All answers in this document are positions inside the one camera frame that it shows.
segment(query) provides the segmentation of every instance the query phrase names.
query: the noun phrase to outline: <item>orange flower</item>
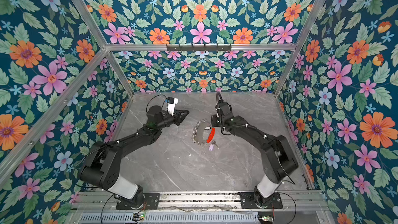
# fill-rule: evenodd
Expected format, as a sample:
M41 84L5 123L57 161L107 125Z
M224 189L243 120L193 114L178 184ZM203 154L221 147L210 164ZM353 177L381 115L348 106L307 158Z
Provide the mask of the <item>orange flower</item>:
M318 40L312 40L312 42L308 44L307 51L305 52L307 62L313 62L318 57L318 52L320 50L318 44Z
M379 24L379 27L377 28L377 31L379 32L379 33L383 33L383 32L386 32L386 31L388 31L388 29L391 27L392 25L391 25L391 23L390 22L381 22L381 24Z
M165 30L160 30L159 28L155 28L149 32L151 35L149 39L153 42L153 44L169 44L170 37L166 35Z
M312 169L310 169L310 166L308 164L305 167L307 168L308 174L310 174L311 181L314 182L314 172L312 171Z
M147 87L146 82L142 81L142 80L136 80L135 84L139 87L139 88L145 88Z
M183 5L183 6L181 7L181 11L182 11L182 12L188 12L188 6L187 6L187 5Z
M45 224L58 224L58 221L51 219L49 222L47 222Z
M344 214L344 213L339 213L339 214L337 215L337 222L338 222L339 224L352 224L351 219L348 218L347 215Z
M101 17L103 19L106 19L108 22L116 22L117 16L115 10L112 9L112 7L108 7L108 5L105 4L99 5L98 7L99 7L98 12L102 14Z
M365 141L371 141L371 146L380 147L380 143L384 148L392 146L392 139L398 138L398 131L390 127L395 126L395 122L391 117L383 119L381 112L374 112L373 117L370 113L363 117L365 122L361 122L359 128L364 131L362 137Z
M79 52L80 59L84 60L84 62L89 62L94 56L94 50L90 43L87 42L86 39L78 40L78 46L76 46L76 51Z
M127 102L125 101L125 102L122 104L122 112L124 112L124 110L126 109L126 106L127 106Z
M300 132L304 131L305 123L304 123L304 121L303 121L301 118L299 118L299 119L297 120L296 127L297 127L297 129L298 129Z
M212 12L218 12L218 10L219 10L219 8L218 8L217 5L213 5L213 6L211 7L211 11L212 11Z
M383 65L383 61L384 61L383 55L382 54L378 54L375 57L373 57L373 61L372 62L376 66L381 66L381 65Z
M271 86L271 80L263 80L262 82L261 82L261 87L269 87L269 86Z
M299 17L301 13L301 5L296 5L296 3L292 4L292 6L286 9L286 12L283 14L286 21L293 22L296 18Z
M51 207L51 211L52 211L52 212L55 212L55 211L57 211L57 210L58 210L58 208L59 208L59 204L60 204L60 202L56 202L56 203L54 203L54 205Z
M19 143L24 133L27 133L28 126L23 124L25 120L19 116L12 119L11 114L0 115L0 146L3 151L14 148L14 143Z
M193 10L193 13L195 14L194 15L195 19L198 20L199 22L203 22L203 20L207 18L206 16L207 10L203 5L197 5L196 9Z
M360 42L356 41L352 44L352 47L348 48L347 60L351 64L360 64L362 59L365 59L369 54L367 51L369 50L369 44L365 44L365 40L361 40Z
M251 40L253 40L253 36L251 35L253 32L248 30L248 28L242 28L242 30L237 30L236 35L233 36L235 44L249 44Z
M35 47L32 42L25 42L23 40L18 41L18 46L11 45L10 53L11 59L17 60L15 63L19 66L23 67L24 65L27 68L33 68L33 65L39 64L38 61L41 61L42 56L39 55L41 53L38 47Z
M203 79L203 80L201 80L201 81L199 82L199 86L205 88L205 87L208 86L208 82L207 82L206 80Z
M98 135L104 134L107 127L108 127L107 121L104 118L100 119L97 124L97 130L96 130L97 134Z

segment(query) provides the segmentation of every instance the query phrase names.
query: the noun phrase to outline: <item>black cable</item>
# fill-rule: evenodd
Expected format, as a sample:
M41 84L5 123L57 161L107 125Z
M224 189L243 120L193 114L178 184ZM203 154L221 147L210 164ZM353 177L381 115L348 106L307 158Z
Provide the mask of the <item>black cable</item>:
M148 102L147 107L145 108L145 109L146 109L146 112L148 112L148 105L149 105L149 103L150 103L154 98L156 98L156 97L158 97L158 96L163 96L163 97L165 97L165 98L166 98L166 102L167 102L167 97L166 97L164 94L156 95L156 96L154 96L152 99L150 99L150 101Z
M288 195L288 194L286 194L286 193L283 193L283 192L277 192L277 193L287 195L288 197L290 197L290 198L292 199L293 203L295 204L295 215L293 216L293 219L292 219L291 221L289 221L289 222L286 223L286 224L289 224L289 223L291 223L291 222L295 219L295 217L296 217L296 212L297 212L296 202L295 202L295 200L293 199L293 197L291 197L290 195Z
M102 212L103 212L103 209L105 208L105 205L106 205L106 203L109 201L109 199L112 197L112 196L114 196L115 194L113 194L113 195L111 195L109 198L108 198L108 200L106 200L106 202L105 202L105 204L103 205L103 207L102 207L102 210L101 210L101 216L100 216L100 220L101 220L101 224L103 224L102 223Z

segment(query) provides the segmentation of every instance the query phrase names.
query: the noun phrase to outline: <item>black mounting plate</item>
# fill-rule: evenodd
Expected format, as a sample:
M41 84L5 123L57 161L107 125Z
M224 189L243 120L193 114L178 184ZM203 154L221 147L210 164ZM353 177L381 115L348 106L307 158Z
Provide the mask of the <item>black mounting plate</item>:
M144 193L144 202L146 203L145 209L157 209L159 204L159 193ZM128 201L117 202L117 210L131 210L134 209L132 204Z
M238 192L238 195L240 195L240 203L243 209L259 208L254 201L253 192ZM265 208L272 207L274 209L283 208L281 195L279 193L274 193L272 196L270 196L268 198L267 204L265 204Z

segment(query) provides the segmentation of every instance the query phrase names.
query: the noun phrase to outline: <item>marble surface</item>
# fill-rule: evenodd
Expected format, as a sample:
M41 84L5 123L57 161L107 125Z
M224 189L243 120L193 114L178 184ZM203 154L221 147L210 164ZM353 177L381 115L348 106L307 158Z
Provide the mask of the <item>marble surface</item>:
M157 93L137 93L118 138L134 133L147 121L145 107ZM164 128L152 145L127 155L121 162L121 175L141 185L144 191L252 191L264 172L260 152L245 140L222 135L216 129L214 140L219 148L209 151L209 145L199 146L192 141L196 123L215 114L215 93L164 93L178 98L176 109L190 114L178 127ZM269 93L222 93L232 106L234 115L272 135L288 136L279 116L274 97ZM162 105L164 97L150 103ZM285 183L279 189L306 189L300 169L291 175L296 185Z

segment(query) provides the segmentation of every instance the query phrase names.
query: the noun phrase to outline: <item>red plastic object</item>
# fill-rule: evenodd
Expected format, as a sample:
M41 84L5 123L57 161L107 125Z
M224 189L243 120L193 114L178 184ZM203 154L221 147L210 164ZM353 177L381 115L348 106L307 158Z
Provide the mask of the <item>red plastic object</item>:
M209 137L207 138L207 143L210 143L214 137L214 133L216 133L216 128L212 128Z

